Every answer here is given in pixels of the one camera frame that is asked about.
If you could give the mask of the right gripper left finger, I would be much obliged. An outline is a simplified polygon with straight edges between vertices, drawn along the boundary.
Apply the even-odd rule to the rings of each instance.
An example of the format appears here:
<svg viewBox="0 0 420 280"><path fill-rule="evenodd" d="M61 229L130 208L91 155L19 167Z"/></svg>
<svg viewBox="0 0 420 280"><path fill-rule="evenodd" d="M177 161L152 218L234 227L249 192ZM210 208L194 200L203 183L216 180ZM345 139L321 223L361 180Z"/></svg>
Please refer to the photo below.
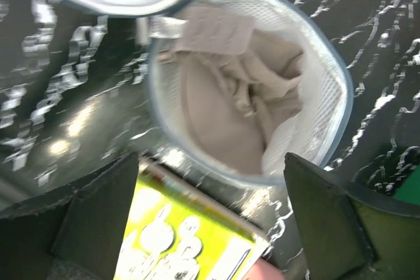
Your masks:
<svg viewBox="0 0 420 280"><path fill-rule="evenodd" d="M128 153L1 211L2 279L113 279L138 175Z"/></svg>

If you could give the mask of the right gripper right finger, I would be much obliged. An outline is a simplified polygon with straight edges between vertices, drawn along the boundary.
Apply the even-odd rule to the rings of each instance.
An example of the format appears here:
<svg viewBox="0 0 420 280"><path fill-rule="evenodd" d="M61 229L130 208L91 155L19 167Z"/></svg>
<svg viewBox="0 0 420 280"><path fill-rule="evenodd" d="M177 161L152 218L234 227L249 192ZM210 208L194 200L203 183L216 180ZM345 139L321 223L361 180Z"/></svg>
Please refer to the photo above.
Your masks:
<svg viewBox="0 0 420 280"><path fill-rule="evenodd" d="M284 178L311 279L419 278L419 206L294 153Z"/></svg>

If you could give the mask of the beige bra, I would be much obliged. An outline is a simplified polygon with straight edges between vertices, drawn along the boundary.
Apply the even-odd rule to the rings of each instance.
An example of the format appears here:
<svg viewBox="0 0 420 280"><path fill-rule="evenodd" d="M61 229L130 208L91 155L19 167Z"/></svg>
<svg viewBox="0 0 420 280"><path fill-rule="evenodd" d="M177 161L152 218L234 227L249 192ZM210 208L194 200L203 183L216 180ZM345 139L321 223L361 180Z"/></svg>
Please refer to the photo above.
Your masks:
<svg viewBox="0 0 420 280"><path fill-rule="evenodd" d="M189 135L227 167L261 173L274 131L302 109L302 48L258 30L248 16L205 4L180 12L177 29L159 59L180 66Z"/></svg>

